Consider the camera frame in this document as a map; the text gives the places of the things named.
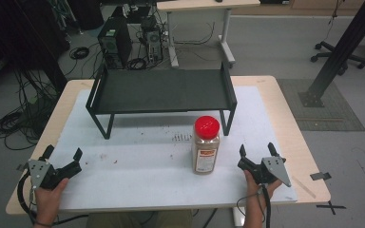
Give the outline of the black metal shelf rack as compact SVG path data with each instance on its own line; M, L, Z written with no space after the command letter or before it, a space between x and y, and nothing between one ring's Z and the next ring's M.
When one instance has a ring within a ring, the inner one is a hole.
M225 136L238 101L229 65L219 69L117 70L99 68L86 110L105 139L117 114L217 110Z

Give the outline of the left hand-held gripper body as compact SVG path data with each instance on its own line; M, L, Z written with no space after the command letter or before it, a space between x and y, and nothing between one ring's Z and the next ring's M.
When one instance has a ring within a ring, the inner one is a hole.
M38 188L53 190L63 179L71 179L80 173L82 168L77 161L55 169L48 161L29 160L28 171L33 190Z

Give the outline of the person's right hand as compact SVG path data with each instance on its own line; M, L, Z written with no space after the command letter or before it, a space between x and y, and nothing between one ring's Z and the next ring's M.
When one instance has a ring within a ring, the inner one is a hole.
M258 195L259 185L255 183L254 178L249 171L245 170L243 173L247 182L246 212L263 212L266 208L266 202L264 196ZM280 180L275 180L273 183L268 184L266 189L270 198L272 198L275 190L281 185L282 182Z

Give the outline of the white table leg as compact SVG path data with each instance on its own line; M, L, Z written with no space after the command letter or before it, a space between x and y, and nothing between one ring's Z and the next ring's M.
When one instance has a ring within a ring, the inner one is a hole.
M245 215L240 210L241 207L239 208L235 207L232 209L232 214L233 214L234 225L236 227L242 228L245 221Z

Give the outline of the black computer tower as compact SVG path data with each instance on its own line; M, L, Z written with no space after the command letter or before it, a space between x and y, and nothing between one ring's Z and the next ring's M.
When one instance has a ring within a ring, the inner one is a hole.
M98 35L98 41L108 68L126 68L132 43L123 16L108 17Z

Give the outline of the black curtain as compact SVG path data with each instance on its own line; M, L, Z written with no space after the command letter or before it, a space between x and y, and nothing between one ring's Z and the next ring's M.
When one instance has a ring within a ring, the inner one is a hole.
M26 79L41 69L61 93L67 79L58 59L69 48L47 0L0 0L0 50Z

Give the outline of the black tape strip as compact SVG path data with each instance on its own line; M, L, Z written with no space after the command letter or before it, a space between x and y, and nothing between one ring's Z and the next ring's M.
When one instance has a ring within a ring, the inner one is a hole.
M326 181L326 180L330 179L332 176L330 175L329 172L326 172L326 173L318 172L315 174L311 174L310 177L313 181L317 181L317 180Z

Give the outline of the white leg wooden desk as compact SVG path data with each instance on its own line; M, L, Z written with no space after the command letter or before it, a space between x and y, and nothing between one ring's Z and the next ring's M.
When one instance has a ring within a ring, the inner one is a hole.
M175 49L173 35L174 17L177 14L192 15L194 19L200 19L200 12L203 17L219 11L223 13L222 34L219 36L221 49L228 64L232 67L236 63L233 53L227 44L227 33L230 24L232 9L240 7L256 7L260 5L259 0L169 0L157 4L157 9L166 13L168 31L168 53L170 64L173 68L179 67L178 57Z

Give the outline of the white table mat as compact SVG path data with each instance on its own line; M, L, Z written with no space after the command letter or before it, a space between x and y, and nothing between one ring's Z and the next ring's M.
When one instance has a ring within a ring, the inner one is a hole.
M240 152L255 163L278 140L260 91L235 89L238 106L221 144L213 172L193 171L191 143L196 112L132 114L116 117L105 139L86 110L89 92L77 93L51 163L62 167L81 150L82 170L62 196L64 211L151 210L231 207L246 193L238 167Z

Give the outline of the open computer tower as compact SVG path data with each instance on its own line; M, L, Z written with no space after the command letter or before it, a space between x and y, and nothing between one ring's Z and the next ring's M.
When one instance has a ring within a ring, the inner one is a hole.
M156 17L154 15L144 17L141 29L148 61L151 63L160 62L163 59L163 38Z

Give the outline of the red lid spice jar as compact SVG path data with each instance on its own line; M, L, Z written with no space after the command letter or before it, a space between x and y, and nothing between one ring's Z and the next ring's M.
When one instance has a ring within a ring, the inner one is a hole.
M205 175L215 168L220 145L220 123L212 116L201 116L193 125L193 171Z

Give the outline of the person's left hand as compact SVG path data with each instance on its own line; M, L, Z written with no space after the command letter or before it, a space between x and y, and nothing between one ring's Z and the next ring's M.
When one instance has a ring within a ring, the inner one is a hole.
M68 179L63 179L53 190L38 188L35 191L37 217L34 224L39 223L52 226L58 215L62 193L66 189L67 183Z

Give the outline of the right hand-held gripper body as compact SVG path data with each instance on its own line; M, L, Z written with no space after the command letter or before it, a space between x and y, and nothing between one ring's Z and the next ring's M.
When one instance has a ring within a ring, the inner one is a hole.
M238 163L241 170L249 171L256 184L273 183L280 180L287 187L291 187L288 172L285 167L286 160L282 157L262 158L260 164L255 164L249 159L242 157Z

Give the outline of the black metal pillar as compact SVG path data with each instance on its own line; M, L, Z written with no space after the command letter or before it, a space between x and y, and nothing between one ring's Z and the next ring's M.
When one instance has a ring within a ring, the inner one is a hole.
M332 54L305 92L298 94L305 107L324 107L321 98L338 71L365 37L365 1L337 42Z

